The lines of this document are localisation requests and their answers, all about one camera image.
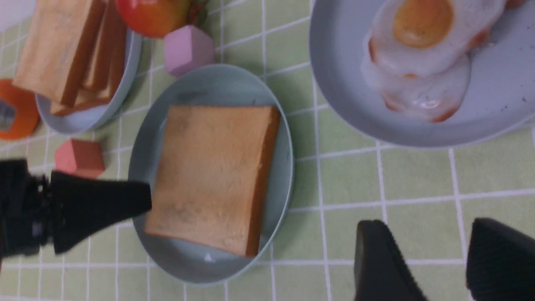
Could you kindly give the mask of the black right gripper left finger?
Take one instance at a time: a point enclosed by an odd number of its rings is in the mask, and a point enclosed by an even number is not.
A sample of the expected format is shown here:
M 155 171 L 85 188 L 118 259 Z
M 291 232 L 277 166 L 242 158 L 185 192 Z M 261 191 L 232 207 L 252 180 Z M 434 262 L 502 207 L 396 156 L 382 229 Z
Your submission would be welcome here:
M 359 221 L 354 281 L 356 301 L 426 301 L 388 226 Z

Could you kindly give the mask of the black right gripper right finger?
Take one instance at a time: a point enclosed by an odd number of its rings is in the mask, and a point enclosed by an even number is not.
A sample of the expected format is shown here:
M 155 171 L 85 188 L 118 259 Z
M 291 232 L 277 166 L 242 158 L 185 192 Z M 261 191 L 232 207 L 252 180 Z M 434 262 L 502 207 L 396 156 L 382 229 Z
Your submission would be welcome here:
M 491 218 L 472 223 L 466 285 L 475 301 L 535 299 L 534 238 Z

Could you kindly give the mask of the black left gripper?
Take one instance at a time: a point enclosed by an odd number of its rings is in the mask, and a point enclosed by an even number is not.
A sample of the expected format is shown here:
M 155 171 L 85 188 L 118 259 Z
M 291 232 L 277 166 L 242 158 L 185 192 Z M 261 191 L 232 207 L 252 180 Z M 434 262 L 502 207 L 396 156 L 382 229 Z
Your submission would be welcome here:
M 49 243 L 47 189 L 46 175 L 30 173 L 25 159 L 1 160 L 2 259 L 37 255 Z M 86 179 L 54 170 L 49 191 L 56 255 L 152 208 L 150 185 L 143 181 Z

